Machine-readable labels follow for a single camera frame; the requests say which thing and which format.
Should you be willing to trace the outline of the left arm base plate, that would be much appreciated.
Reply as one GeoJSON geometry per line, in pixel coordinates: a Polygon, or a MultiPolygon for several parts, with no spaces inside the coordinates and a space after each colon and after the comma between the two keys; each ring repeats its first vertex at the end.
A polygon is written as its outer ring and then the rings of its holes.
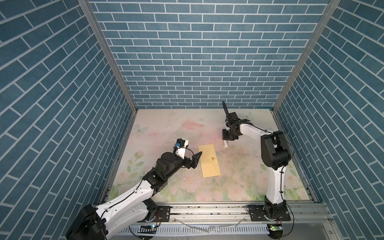
{"type": "Polygon", "coordinates": [[[157,206],[155,209],[149,212],[149,221],[154,222],[158,219],[158,222],[169,222],[171,215],[171,206],[157,206]]]}

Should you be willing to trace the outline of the yellow envelope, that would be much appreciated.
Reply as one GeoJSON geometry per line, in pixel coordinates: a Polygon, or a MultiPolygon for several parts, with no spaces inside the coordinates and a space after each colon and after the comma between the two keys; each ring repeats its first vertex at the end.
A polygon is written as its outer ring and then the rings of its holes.
{"type": "Polygon", "coordinates": [[[204,178],[216,177],[221,175],[219,161],[213,144],[198,146],[202,152],[200,158],[202,173],[204,178]]]}

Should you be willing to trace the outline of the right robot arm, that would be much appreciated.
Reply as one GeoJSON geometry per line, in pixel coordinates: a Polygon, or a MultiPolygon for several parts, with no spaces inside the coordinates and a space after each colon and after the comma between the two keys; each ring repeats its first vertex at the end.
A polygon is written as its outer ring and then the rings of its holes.
{"type": "Polygon", "coordinates": [[[268,168],[268,189],[263,207],[248,205],[247,211],[253,221],[290,221],[293,214],[284,197],[284,169],[292,159],[290,143],[281,131],[270,132],[252,124],[248,119],[240,119],[235,112],[225,109],[226,128],[222,130],[224,147],[229,141],[248,136],[260,140],[261,158],[268,168]]]}

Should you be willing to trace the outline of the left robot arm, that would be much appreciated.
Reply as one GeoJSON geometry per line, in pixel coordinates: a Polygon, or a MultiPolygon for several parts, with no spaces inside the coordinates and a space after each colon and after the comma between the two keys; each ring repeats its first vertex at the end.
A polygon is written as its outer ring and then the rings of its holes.
{"type": "Polygon", "coordinates": [[[122,195],[98,206],[83,207],[66,233],[68,240],[107,240],[130,225],[151,220],[157,215],[152,197],[168,183],[168,179],[183,168],[195,169],[202,152],[191,158],[180,151],[166,152],[138,184],[122,195]]]}

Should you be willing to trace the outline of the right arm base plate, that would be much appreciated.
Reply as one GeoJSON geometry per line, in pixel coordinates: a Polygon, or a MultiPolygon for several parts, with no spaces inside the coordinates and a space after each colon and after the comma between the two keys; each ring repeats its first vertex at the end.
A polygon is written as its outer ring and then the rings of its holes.
{"type": "Polygon", "coordinates": [[[291,220],[287,207],[275,210],[273,207],[268,207],[266,205],[247,205],[246,211],[249,213],[252,222],[289,222],[291,220]]]}

